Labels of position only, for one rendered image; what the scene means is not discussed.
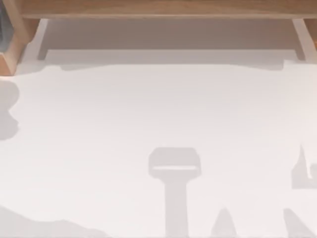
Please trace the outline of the wooden cupboard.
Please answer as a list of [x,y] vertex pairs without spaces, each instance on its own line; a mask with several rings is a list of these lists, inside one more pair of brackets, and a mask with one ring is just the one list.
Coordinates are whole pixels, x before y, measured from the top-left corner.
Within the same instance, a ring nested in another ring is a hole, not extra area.
[[67,49],[289,49],[296,20],[317,47],[317,0],[24,0],[21,14]]

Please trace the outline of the pale wooden drawer front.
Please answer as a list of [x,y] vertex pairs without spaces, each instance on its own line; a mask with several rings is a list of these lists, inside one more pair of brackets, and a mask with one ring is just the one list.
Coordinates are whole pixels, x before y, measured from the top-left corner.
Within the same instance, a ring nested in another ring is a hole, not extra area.
[[34,39],[39,19],[26,16],[35,0],[0,0],[0,76],[15,74],[25,47]]

